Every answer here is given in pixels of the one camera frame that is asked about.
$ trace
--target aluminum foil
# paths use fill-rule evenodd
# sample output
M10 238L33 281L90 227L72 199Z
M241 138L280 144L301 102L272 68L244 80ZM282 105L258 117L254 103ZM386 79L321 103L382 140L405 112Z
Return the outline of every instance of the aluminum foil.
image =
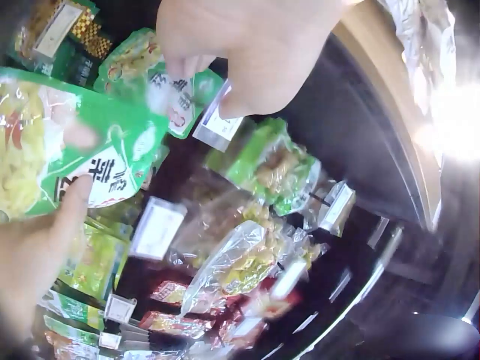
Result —
M445 0L378 1L393 17L415 102L427 114L432 90L455 84L455 18Z

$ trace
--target refrigerated display case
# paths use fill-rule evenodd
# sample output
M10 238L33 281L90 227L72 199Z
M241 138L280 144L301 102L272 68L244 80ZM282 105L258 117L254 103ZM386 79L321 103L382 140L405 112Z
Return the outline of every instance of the refrigerated display case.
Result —
M103 29L121 42L155 27L159 1L96 5ZM416 142L429 120L411 96L401 53L391 20L364 0L334 29L297 96L274 114L335 180L355 189L357 202L342 238L314 232L331 249L300 284L302 304L238 359L355 358L363 332L380 320L406 312L471 316L479 290L476 169L449 158L439 164ZM211 69L226 78L225 61ZM210 147L192 136L168 146L148 195L175 201Z

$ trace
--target plastic wrap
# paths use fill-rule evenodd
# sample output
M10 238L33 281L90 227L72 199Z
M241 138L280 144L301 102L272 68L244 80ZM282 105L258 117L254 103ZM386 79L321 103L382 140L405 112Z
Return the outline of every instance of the plastic wrap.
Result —
M0 211L9 219L51 212L83 174L94 178L89 207L135 195L167 127L147 109L21 70L0 69L0 96Z
M391 13L416 103L426 114L431 86L455 85L455 18L445 0L379 0ZM421 19L426 20L426 27Z
M58 279L96 299L105 299L112 276L120 273L128 253L128 244L84 224L86 249L80 258L69 258Z
M184 139L222 85L223 80L209 69L191 79L173 81L154 31L141 29L107 57L94 89L167 115L170 133Z
M97 360L98 348L70 340L53 331L46 331L45 337L53 346L57 360Z
M102 331L104 328L103 313L68 296L49 290L38 305L54 312L58 316L80 321L90 327Z
M140 328L159 331L170 335L185 336L191 339L199 339L205 332L211 329L213 321L200 319L179 319L175 315L161 312L147 312L140 321Z
M224 297L254 289L276 264L268 248L266 230L247 220L232 230L212 252L193 278L183 297L181 315L199 307L205 309Z

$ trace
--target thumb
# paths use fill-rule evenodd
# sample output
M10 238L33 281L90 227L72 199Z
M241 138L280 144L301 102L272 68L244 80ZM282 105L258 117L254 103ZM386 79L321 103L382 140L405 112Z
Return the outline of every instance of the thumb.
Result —
M82 175L68 187L50 229L51 239L70 243L78 236L87 216L88 197L92 185L92 177Z
M220 102L218 114L220 118L226 120L251 115L252 111L246 105L242 93L232 87L232 90Z

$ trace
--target clear plastic bag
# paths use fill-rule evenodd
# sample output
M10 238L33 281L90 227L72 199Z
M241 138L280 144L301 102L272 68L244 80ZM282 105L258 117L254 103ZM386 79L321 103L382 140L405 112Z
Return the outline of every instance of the clear plastic bag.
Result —
M251 220L233 229L193 278L184 294L180 316L193 308L207 311L222 297L254 289L276 264L265 234L266 230Z

